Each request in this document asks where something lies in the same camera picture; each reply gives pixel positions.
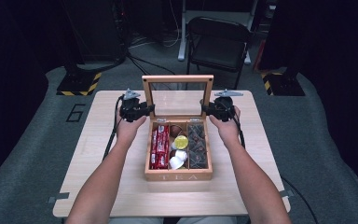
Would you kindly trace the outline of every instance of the wooden table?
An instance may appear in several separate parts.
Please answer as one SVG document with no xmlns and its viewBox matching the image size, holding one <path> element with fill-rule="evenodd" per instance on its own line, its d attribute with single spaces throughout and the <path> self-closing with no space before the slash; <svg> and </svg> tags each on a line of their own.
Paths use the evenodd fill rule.
<svg viewBox="0 0 358 224">
<path fill-rule="evenodd" d="M 124 91 L 96 93 L 89 115 L 79 137 L 76 150 L 62 183 L 60 193 L 69 192 L 67 199 L 55 203 L 55 217 L 67 217 L 76 195 L 87 178 L 100 164 L 114 122 L 114 108 L 118 96 Z M 140 102 L 145 100 L 143 91 Z M 269 141 L 258 115 L 253 95 L 241 91 L 243 96 L 232 97 L 241 110 L 241 128 L 246 148 L 253 159 L 269 175 L 278 190 L 284 190 L 273 158 Z M 213 178 L 210 181 L 158 181 L 145 180 L 145 156 L 149 119 L 143 124 L 132 144 L 124 165 L 117 199 L 111 217 L 193 217 L 236 216 L 247 211 L 237 188 L 230 158 L 217 129 L 208 120 L 211 139 Z M 282 198 L 287 211 L 290 203 Z"/>
</svg>

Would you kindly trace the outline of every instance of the black curtain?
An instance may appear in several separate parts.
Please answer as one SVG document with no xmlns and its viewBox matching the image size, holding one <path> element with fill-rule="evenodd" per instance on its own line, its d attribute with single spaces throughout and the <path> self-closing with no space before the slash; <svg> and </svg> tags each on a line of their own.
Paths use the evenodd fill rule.
<svg viewBox="0 0 358 224">
<path fill-rule="evenodd" d="M 54 20 L 68 55 L 82 63 L 59 0 L 0 0 L 0 165 L 45 97 L 46 72 L 63 65 L 48 28 Z"/>
<path fill-rule="evenodd" d="M 340 155 L 358 175 L 358 2 L 280 0 L 260 69 L 283 66 L 313 83 Z"/>
</svg>

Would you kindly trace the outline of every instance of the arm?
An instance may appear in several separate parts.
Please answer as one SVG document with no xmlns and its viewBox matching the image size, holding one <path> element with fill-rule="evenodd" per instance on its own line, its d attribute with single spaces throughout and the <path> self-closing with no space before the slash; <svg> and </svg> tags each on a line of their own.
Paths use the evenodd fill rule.
<svg viewBox="0 0 358 224">
<path fill-rule="evenodd" d="M 238 119 L 240 110 L 236 108 Z M 255 163 L 238 138 L 234 120 L 222 122 L 210 116 L 231 158 L 237 185 L 252 223 L 291 223 L 275 185 Z"/>
<path fill-rule="evenodd" d="M 66 223 L 107 223 L 117 197 L 118 185 L 127 156 L 138 128 L 146 117 L 117 127 L 117 141 L 103 162 L 92 173 L 77 194 Z"/>
</svg>

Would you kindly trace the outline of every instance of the red package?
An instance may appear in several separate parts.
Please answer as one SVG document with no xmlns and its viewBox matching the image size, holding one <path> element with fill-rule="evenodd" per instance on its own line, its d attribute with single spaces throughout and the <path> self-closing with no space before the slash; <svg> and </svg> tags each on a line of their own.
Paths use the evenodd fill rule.
<svg viewBox="0 0 358 224">
<path fill-rule="evenodd" d="M 165 161 L 170 160 L 170 141 L 165 142 Z"/>
<path fill-rule="evenodd" d="M 168 168 L 168 163 L 165 160 L 164 154 L 158 154 L 156 167 L 158 169 L 167 169 Z"/>
<path fill-rule="evenodd" d="M 164 129 L 164 144 L 167 146 L 170 142 L 169 132 L 168 132 L 168 125 Z M 165 147 L 165 153 L 168 153 L 169 148 Z"/>
<path fill-rule="evenodd" d="M 158 134 L 157 134 L 157 153 L 164 153 L 164 126 L 159 125 L 158 126 Z"/>
<path fill-rule="evenodd" d="M 157 161 L 157 129 L 153 131 L 152 148 L 150 151 L 150 169 L 155 169 Z"/>
</svg>

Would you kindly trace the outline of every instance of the person's right hand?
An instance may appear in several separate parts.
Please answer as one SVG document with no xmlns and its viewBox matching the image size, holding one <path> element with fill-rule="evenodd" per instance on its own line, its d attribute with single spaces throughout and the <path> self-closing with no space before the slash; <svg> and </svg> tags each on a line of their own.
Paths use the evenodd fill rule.
<svg viewBox="0 0 358 224">
<path fill-rule="evenodd" d="M 235 106 L 235 113 L 236 113 L 236 120 L 240 122 L 240 110 Z M 214 124 L 218 131 L 219 135 L 223 140 L 225 145 L 231 143 L 241 143 L 239 139 L 239 130 L 238 126 L 233 119 L 223 122 L 222 120 L 217 119 L 215 116 L 210 115 L 209 119 L 211 120 L 212 124 Z"/>
</svg>

